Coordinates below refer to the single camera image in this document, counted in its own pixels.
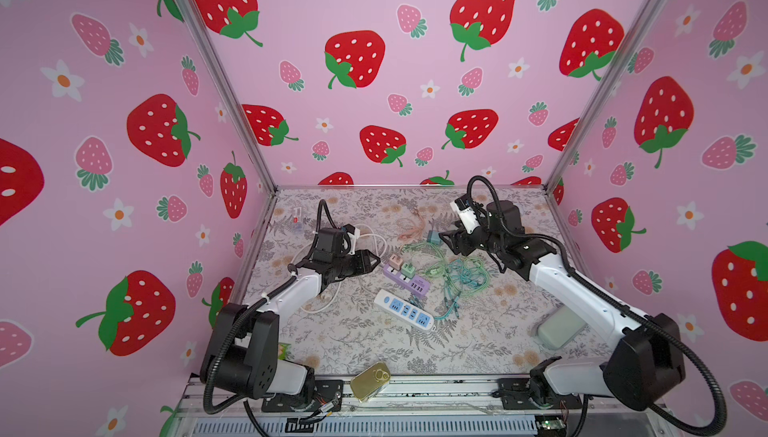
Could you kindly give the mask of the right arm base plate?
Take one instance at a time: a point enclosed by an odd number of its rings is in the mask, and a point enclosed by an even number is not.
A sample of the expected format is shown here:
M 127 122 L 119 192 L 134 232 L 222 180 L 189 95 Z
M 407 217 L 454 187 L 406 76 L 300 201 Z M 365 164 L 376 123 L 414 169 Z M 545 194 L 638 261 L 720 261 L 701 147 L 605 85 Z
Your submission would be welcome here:
M 499 379 L 491 396 L 500 399 L 505 410 L 576 410 L 582 406 L 579 397 L 556 394 L 528 377 Z

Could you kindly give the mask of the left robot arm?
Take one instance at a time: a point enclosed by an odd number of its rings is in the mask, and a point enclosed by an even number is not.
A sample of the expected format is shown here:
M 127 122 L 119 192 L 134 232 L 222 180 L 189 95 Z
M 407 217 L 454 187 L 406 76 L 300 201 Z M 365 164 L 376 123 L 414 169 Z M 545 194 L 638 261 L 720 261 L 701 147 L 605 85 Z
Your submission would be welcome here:
M 358 248 L 357 239 L 358 229 L 337 225 L 327 202 L 320 200 L 309 250 L 299 262 L 287 266 L 287 281 L 251 305 L 222 307 L 199 371 L 206 414 L 216 415 L 241 403 L 255 431 L 265 436 L 250 406 L 252 400 L 272 399 L 294 411 L 307 411 L 307 416 L 295 420 L 303 427 L 322 422 L 340 405 L 338 381 L 327 398 L 312 367 L 279 358 L 280 323 L 329 285 L 375 270 L 381 258 Z

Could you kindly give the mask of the blue charger plug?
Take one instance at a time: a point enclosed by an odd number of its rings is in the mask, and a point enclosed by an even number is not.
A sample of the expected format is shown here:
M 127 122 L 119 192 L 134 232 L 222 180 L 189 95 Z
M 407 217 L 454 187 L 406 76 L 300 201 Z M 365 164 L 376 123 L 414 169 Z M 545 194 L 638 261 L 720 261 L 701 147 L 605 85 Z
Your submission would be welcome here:
M 427 233 L 427 242 L 434 245 L 441 245 L 443 243 L 439 232 L 435 230 L 429 230 Z

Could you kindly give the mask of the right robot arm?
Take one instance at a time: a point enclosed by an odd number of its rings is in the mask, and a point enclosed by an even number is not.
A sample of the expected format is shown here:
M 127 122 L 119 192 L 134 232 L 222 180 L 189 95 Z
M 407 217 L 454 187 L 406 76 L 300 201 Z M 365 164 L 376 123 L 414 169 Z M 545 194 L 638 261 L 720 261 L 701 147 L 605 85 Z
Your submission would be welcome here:
M 556 297 L 595 331 L 611 349 L 607 360 L 567 361 L 552 357 L 529 373 L 527 398 L 545 408 L 562 396 L 609 397 L 625 407 L 650 410 L 695 436 L 715 436 L 727 423 L 724 392 L 704 361 L 680 339 L 677 323 L 664 313 L 650 316 L 615 299 L 584 276 L 555 237 L 525 231 L 519 208 L 501 200 L 489 179 L 475 175 L 451 207 L 458 219 L 440 238 L 456 255 L 485 252 L 501 272 L 518 274 Z M 714 415 L 701 426 L 686 423 L 658 405 L 681 384 L 691 362 L 712 396 Z

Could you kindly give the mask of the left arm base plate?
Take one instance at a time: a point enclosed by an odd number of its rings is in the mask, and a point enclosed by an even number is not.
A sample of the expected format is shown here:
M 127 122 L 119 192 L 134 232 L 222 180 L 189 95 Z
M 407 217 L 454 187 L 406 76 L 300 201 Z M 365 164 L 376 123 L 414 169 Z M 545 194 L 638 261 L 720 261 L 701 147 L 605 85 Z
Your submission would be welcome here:
M 265 413 L 339 411 L 343 402 L 343 390 L 343 380 L 315 379 L 306 384 L 297 395 L 276 394 L 270 399 L 264 399 L 261 411 Z

